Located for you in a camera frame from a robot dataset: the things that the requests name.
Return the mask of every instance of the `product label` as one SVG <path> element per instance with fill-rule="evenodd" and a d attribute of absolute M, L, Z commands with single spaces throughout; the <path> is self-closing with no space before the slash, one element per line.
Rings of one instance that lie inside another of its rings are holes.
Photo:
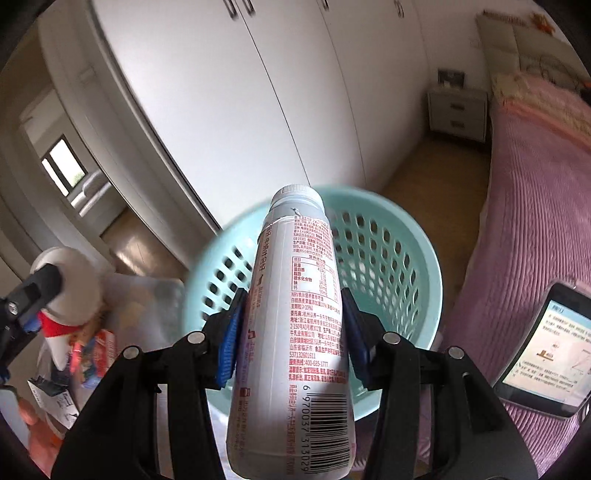
<path fill-rule="evenodd" d="M 267 474 L 294 478 L 347 468 L 354 426 L 328 224 L 296 216 L 267 227 L 251 285 L 229 419 L 232 466 L 266 461 Z"/>

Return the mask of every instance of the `barcode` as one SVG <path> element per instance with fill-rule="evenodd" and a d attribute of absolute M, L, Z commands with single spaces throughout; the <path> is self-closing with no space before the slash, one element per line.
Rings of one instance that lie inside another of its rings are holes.
<path fill-rule="evenodd" d="M 319 473 L 349 463 L 346 394 L 310 393 L 310 470 Z"/>

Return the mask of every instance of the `nutrition facts table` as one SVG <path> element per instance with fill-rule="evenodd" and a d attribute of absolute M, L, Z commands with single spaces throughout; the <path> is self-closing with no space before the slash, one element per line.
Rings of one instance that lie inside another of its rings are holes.
<path fill-rule="evenodd" d="M 332 301 L 339 301 L 337 274 L 323 261 L 293 257 L 291 271 L 293 272 L 291 291 L 307 291 Z"/>

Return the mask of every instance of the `white plastic bottle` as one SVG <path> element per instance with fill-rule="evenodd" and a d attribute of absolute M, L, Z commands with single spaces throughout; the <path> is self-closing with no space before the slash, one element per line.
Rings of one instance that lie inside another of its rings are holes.
<path fill-rule="evenodd" d="M 226 448 L 252 480 L 337 480 L 355 459 L 339 277 L 320 195 L 275 194 L 258 241 Z"/>

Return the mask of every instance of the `wooden floor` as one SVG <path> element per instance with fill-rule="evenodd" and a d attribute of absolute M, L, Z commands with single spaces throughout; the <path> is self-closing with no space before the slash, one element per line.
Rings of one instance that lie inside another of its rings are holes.
<path fill-rule="evenodd" d="M 142 220 L 126 209 L 101 235 L 118 273 L 155 278 L 187 278 L 187 269 Z"/>
<path fill-rule="evenodd" d="M 489 153 L 427 137 L 381 192 L 412 215 L 433 244 L 443 277 L 444 312 L 462 288 L 476 245 L 490 163 Z"/>

